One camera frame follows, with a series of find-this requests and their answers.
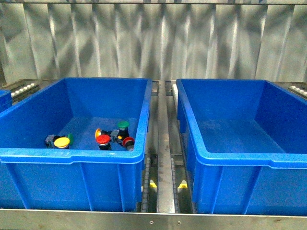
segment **bin rim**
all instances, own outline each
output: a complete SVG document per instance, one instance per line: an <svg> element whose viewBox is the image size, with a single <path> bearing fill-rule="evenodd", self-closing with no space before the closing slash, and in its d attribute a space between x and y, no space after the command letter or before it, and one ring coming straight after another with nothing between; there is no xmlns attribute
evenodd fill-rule
<svg viewBox="0 0 307 230"><path fill-rule="evenodd" d="M296 98L307 106L307 101L282 87L267 80L233 80L233 79L178 79L178 100L189 128L196 159L200 164L208 166L269 166L274 169L307 169L307 153L215 153L209 152L204 144L194 112L189 103L183 81L262 81L273 85L286 94Z"/></svg>
<svg viewBox="0 0 307 230"><path fill-rule="evenodd" d="M19 148L0 148L1 163L44 163L44 164L72 164L76 162L83 163L117 163L117 164L137 164L144 159L146 134L149 119L150 99L152 92L152 80L141 78L63 78L56 81L42 90L32 94L16 105L8 108L0 114L0 118L20 106L28 103L32 98L37 97L41 92L49 90L53 85L61 81L72 79L100 79L104 80L129 80L129 81L146 81L145 91L143 94L142 108L139 116L138 127L136 131L136 141L133 151L99 151L83 149L28 149L27 154L20 153Z"/></svg>

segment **green push button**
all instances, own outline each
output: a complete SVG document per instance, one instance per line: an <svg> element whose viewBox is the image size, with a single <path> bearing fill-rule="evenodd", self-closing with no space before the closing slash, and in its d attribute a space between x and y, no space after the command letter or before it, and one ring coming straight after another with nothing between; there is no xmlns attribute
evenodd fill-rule
<svg viewBox="0 0 307 230"><path fill-rule="evenodd" d="M129 122L128 122L128 121L121 121L121 122L119 122L119 123L117 124L117 126L118 126L119 128L128 128Z"/></svg>

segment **reflective metal surface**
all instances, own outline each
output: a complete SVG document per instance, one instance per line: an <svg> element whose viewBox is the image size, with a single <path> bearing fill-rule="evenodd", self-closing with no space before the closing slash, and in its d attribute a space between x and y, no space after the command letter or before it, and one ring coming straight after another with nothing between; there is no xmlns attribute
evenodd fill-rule
<svg viewBox="0 0 307 230"><path fill-rule="evenodd" d="M6 3L201 3L201 4L306 4L307 0L0 0Z"/></svg>
<svg viewBox="0 0 307 230"><path fill-rule="evenodd" d="M158 102L158 194L157 212L175 213L173 170L169 149L166 92L164 81L159 82Z"/></svg>
<svg viewBox="0 0 307 230"><path fill-rule="evenodd" d="M0 23L7 82L307 81L307 5L0 3Z"/></svg>
<svg viewBox="0 0 307 230"><path fill-rule="evenodd" d="M306 217L0 209L3 230L305 230Z"/></svg>

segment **metal rail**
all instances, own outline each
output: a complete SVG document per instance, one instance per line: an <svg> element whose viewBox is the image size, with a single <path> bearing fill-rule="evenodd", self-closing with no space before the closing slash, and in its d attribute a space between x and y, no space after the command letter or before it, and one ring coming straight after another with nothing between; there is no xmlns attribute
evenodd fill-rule
<svg viewBox="0 0 307 230"><path fill-rule="evenodd" d="M197 3L197 4L238 4L238 5L280 5L307 4L306 0L0 0L4 3Z"/></svg>
<svg viewBox="0 0 307 230"><path fill-rule="evenodd" d="M166 106L165 82L159 82L158 103L158 197L157 212L175 213L173 173L169 150L169 132Z"/></svg>

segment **corrugated metal wall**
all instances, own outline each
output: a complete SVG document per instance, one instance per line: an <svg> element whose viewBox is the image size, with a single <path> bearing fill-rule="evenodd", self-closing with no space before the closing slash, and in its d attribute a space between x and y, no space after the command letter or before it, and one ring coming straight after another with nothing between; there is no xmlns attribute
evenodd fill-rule
<svg viewBox="0 0 307 230"><path fill-rule="evenodd" d="M0 23L7 82L307 81L306 5L2 3Z"/></svg>

